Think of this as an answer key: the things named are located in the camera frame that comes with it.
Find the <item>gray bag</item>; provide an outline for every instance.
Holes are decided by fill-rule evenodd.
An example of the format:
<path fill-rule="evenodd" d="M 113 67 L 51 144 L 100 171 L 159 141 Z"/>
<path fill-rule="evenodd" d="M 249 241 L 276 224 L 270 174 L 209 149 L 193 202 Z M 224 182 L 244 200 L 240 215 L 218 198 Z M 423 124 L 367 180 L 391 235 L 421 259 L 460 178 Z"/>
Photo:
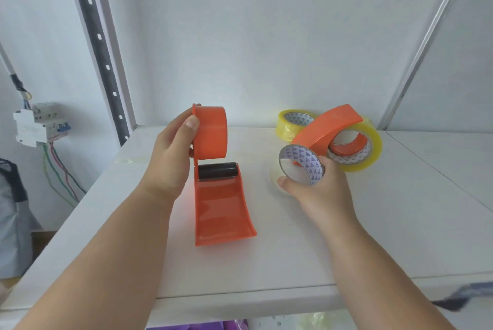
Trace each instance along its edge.
<path fill-rule="evenodd" d="M 31 231 L 40 228 L 17 165 L 0 159 L 0 279 L 26 272 L 33 260 Z"/>

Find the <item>black roller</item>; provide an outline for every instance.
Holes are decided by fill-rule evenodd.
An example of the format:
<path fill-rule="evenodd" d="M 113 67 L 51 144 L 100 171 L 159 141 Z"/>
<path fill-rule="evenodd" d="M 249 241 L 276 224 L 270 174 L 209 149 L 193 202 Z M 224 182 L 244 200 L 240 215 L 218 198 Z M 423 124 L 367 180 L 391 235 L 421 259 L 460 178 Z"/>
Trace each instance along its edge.
<path fill-rule="evenodd" d="M 199 165 L 199 180 L 217 180 L 238 176 L 238 166 L 235 162 Z"/>

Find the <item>white circuit breaker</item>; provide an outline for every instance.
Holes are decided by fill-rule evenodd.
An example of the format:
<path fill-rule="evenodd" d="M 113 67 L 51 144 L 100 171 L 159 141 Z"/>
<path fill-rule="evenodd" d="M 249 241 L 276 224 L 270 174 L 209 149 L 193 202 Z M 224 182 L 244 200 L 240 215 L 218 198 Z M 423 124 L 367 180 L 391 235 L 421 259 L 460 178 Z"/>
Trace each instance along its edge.
<path fill-rule="evenodd" d="M 31 147 L 65 137 L 71 129 L 60 114 L 57 103 L 33 104 L 31 109 L 16 111 L 14 120 L 17 123 L 17 142 Z"/>

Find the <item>hand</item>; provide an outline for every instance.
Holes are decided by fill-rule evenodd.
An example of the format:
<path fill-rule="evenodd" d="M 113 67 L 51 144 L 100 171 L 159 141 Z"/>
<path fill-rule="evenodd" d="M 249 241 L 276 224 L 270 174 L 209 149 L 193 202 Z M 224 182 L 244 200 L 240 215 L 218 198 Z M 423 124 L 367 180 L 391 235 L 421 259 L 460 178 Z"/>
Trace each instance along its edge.
<path fill-rule="evenodd" d="M 326 238 L 337 237 L 346 228 L 359 226 L 345 173 L 337 163 L 319 156 L 324 176 L 315 185 L 305 185 L 289 177 L 279 177 L 278 184 L 298 199 L 301 208 Z"/>
<path fill-rule="evenodd" d="M 188 179 L 190 157 L 193 157 L 190 145 L 198 130 L 199 119 L 192 115 L 191 108 L 171 121 L 157 136 L 149 166 L 138 187 L 174 202 Z"/>

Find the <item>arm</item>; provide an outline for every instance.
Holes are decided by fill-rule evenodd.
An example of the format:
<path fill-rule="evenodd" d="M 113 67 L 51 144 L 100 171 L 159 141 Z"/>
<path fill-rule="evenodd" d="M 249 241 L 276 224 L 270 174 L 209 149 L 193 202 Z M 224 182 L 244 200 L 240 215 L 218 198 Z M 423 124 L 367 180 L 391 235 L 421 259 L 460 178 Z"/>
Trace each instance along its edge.
<path fill-rule="evenodd" d="M 354 213 L 348 181 L 332 160 L 320 157 L 324 177 L 313 186 L 287 177 L 279 185 L 295 196 L 325 236 L 332 269 L 361 330 L 454 327 L 368 234 Z"/>
<path fill-rule="evenodd" d="M 199 121 L 191 109 L 159 134 L 141 182 L 16 330 L 145 328 L 161 278 L 175 199 Z"/>

